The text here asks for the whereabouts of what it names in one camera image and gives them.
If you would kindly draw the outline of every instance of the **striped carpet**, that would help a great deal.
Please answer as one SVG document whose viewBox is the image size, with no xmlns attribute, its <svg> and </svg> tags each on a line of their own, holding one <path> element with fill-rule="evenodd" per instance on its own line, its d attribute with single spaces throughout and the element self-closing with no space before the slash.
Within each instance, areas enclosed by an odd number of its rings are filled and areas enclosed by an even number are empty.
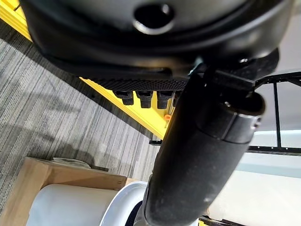
<svg viewBox="0 0 301 226">
<path fill-rule="evenodd" d="M 74 158 L 148 180 L 158 152 L 150 137 L 0 20 L 0 213 L 25 156 Z"/>
</svg>

